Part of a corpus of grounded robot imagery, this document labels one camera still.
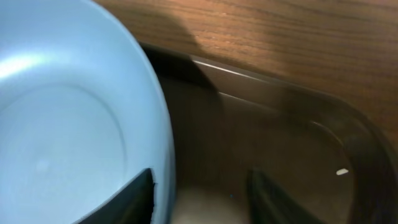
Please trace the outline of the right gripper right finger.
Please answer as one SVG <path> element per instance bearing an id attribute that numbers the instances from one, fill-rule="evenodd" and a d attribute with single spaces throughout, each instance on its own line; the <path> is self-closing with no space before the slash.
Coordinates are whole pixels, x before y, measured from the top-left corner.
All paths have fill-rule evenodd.
<path id="1" fill-rule="evenodd" d="M 247 196 L 252 224 L 323 224 L 259 170 L 248 172 Z"/>

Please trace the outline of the dark blue plate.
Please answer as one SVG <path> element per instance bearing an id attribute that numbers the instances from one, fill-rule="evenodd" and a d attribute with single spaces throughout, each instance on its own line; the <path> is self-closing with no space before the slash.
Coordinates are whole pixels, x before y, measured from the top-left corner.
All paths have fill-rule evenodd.
<path id="1" fill-rule="evenodd" d="M 1 222 L 81 222 L 144 169 L 169 223 L 172 127 L 137 40 L 93 1 L 2 1 Z"/>

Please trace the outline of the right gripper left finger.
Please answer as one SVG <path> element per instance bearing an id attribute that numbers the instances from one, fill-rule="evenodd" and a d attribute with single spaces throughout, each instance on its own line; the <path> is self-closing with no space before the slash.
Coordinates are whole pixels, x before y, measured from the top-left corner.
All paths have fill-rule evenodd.
<path id="1" fill-rule="evenodd" d="M 155 182 L 144 169 L 120 193 L 80 224 L 150 224 L 154 212 Z"/>

